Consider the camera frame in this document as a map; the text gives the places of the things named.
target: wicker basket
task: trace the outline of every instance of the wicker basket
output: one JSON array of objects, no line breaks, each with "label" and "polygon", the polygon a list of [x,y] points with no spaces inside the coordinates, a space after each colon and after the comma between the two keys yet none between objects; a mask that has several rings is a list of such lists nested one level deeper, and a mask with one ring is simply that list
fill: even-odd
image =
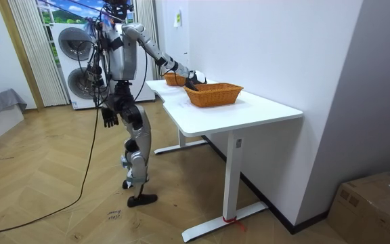
[{"label": "wicker basket", "polygon": [[190,102],[199,107],[219,106],[233,104],[243,87],[229,83],[216,83],[206,85],[195,85],[198,91],[187,88]]},{"label": "wicker basket", "polygon": [[175,73],[167,73],[163,77],[165,77],[165,80],[167,81],[167,85],[184,86],[184,84],[186,83],[185,77],[181,77]]}]

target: white curtain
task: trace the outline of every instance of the white curtain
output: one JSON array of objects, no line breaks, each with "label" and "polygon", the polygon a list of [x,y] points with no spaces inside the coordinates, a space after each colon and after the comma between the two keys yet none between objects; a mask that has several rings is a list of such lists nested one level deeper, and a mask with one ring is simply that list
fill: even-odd
[{"label": "white curtain", "polygon": [[8,0],[45,106],[68,104],[35,0]]},{"label": "white curtain", "polygon": [[[135,21],[143,24],[155,43],[158,43],[154,0],[133,0],[135,8]],[[160,69],[150,57],[153,69],[153,78],[160,79]]]}]

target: dryer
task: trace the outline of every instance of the dryer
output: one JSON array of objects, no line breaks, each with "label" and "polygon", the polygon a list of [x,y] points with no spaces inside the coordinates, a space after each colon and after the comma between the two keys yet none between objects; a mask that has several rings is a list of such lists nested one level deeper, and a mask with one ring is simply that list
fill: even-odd
[{"label": "dryer", "polygon": [[[63,73],[65,83],[68,88],[70,100],[73,108],[93,108],[93,90],[91,83],[83,78],[83,73],[79,67],[77,47],[83,41],[93,40],[87,32],[84,31],[83,24],[50,24],[51,33],[55,43],[58,58],[60,59],[60,65]],[[87,68],[88,60],[93,51],[91,43],[85,42],[79,46],[79,60],[81,61],[82,69]],[[138,47],[137,50],[137,75],[131,86],[131,93],[136,96],[141,89],[142,82],[144,80],[145,72],[145,53],[142,47]],[[148,64],[146,80],[153,80],[151,64]],[[137,101],[154,100],[154,92],[145,85],[139,95]]]}]

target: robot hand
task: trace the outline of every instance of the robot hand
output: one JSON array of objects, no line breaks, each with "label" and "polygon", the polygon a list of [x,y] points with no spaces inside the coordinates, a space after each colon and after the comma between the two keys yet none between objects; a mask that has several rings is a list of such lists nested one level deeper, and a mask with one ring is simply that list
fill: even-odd
[{"label": "robot hand", "polygon": [[105,127],[118,125],[118,117],[110,108],[102,108],[102,116]]},{"label": "robot hand", "polygon": [[185,86],[194,91],[198,91],[194,85],[207,84],[207,79],[200,71],[189,71],[189,77],[186,78]]}]

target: herringbone floor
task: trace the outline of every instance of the herringbone floor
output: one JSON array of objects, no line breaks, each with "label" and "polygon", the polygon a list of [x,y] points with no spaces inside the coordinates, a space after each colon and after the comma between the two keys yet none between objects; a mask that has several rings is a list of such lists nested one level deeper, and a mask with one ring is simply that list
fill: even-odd
[{"label": "herringbone floor", "polygon": [[[144,103],[152,124],[152,150],[177,144],[176,128],[162,102]],[[95,120],[94,110],[71,106],[25,114],[0,137],[0,229],[48,214],[79,194]],[[121,189],[126,171],[119,163],[123,126],[105,129],[97,140],[82,199],[40,222],[0,233],[0,243],[183,243],[181,232],[221,216],[225,163],[209,146],[150,157],[145,192],[158,202],[129,209],[131,189]],[[257,201],[240,183],[238,206]],[[193,243],[344,243],[325,222],[291,236],[264,211]]]}]

